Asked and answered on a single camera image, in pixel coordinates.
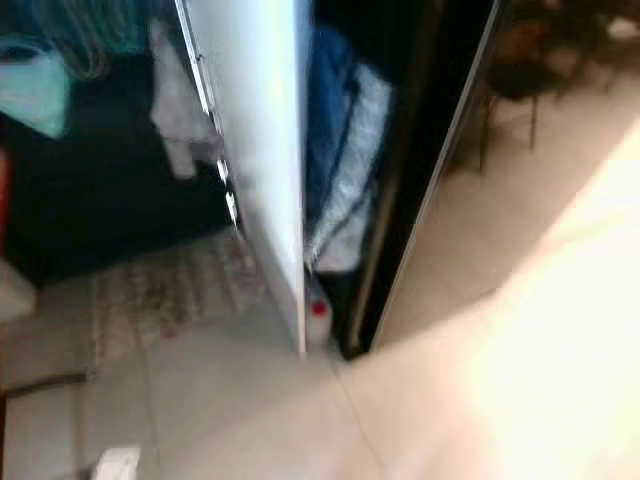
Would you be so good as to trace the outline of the tall fridge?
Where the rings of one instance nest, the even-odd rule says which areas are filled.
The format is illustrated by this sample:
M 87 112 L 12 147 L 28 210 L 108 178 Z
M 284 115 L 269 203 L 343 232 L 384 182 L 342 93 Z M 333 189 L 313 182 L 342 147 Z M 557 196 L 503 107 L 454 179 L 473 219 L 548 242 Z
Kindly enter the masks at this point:
M 358 271 L 347 328 L 338 335 L 346 361 L 383 343 L 390 307 L 406 278 L 419 233 L 445 160 L 456 150 L 463 120 L 492 38 L 512 0 L 415 0 L 419 22 L 402 68 L 396 119 L 387 133 L 378 201 Z

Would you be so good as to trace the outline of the teal bag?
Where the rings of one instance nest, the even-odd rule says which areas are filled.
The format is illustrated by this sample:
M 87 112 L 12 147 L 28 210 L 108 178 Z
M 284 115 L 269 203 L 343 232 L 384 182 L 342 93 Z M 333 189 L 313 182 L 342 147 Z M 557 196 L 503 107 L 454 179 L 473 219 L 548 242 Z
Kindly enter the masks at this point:
M 67 133 L 70 77 L 59 52 L 27 38 L 0 42 L 0 111 L 59 140 Z

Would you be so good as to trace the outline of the speckled floor mat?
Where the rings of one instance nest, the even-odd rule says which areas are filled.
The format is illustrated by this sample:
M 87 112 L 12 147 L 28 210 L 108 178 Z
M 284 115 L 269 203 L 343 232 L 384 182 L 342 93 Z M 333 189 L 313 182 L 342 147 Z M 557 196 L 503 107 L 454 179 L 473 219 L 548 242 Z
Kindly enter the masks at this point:
M 236 319 L 268 297 L 250 247 L 233 230 L 97 271 L 90 292 L 96 369 L 195 326 Z

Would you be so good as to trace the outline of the grey floor mat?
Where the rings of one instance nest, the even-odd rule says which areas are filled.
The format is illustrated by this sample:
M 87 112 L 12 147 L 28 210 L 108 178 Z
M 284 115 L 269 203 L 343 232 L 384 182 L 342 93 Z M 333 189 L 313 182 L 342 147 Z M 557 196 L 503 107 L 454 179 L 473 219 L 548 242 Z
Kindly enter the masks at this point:
M 0 480 L 88 480 L 81 431 L 87 372 L 1 390 Z

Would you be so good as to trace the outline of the dark teal hanging cloth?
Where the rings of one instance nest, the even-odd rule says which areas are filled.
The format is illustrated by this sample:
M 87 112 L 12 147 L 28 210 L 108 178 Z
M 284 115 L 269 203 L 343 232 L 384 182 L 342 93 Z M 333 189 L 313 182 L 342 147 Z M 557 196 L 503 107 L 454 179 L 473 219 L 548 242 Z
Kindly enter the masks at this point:
M 92 79 L 110 72 L 115 56 L 147 50 L 151 0 L 0 0 L 5 41 L 55 52 L 70 74 Z

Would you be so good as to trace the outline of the white hanging cloth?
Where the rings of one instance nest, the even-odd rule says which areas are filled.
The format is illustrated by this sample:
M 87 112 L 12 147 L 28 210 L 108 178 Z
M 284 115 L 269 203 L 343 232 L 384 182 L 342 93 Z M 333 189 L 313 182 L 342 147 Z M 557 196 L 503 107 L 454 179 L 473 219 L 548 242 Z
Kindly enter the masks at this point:
M 195 179 L 201 166 L 216 166 L 223 160 L 223 137 L 201 104 L 186 51 L 175 45 L 172 29 L 163 20 L 148 24 L 148 45 L 154 58 L 151 122 L 175 179 Z

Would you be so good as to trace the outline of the white cupboard side panel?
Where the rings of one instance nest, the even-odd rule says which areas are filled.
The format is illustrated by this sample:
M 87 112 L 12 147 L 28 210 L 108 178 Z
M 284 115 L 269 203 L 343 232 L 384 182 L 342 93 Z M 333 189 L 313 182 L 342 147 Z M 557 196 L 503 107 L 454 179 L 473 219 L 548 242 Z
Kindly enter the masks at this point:
M 175 0 L 205 110 L 223 138 L 233 218 L 291 349 L 308 352 L 305 91 L 310 0 Z

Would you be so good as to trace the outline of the red capped bottle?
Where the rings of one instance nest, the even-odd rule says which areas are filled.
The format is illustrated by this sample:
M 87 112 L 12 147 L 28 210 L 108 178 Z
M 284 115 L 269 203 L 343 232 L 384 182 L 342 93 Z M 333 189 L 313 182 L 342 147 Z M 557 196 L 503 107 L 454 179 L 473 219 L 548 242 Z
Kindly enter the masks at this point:
M 332 335 L 333 310 L 324 294 L 308 296 L 305 339 L 308 348 L 323 348 Z

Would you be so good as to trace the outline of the bubble wrap sheet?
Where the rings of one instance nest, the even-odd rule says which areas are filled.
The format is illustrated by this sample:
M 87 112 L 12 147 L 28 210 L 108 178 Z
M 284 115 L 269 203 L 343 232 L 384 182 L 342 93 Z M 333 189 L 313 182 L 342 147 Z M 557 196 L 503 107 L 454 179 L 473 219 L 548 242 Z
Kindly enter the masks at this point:
M 374 173 L 396 110 L 397 88 L 374 69 L 358 64 L 351 79 L 355 95 L 349 102 L 328 195 L 308 241 L 308 262 L 316 273 L 349 273 L 364 256 L 376 193 Z

